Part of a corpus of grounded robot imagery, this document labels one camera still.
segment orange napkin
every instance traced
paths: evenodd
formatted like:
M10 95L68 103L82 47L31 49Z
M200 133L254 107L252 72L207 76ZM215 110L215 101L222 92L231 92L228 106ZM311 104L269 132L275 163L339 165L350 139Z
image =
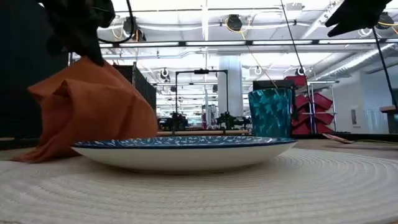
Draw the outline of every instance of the orange napkin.
M114 67L83 57L28 88L42 109L39 145L16 161L42 162L76 156L78 141L150 138L157 132L153 109Z

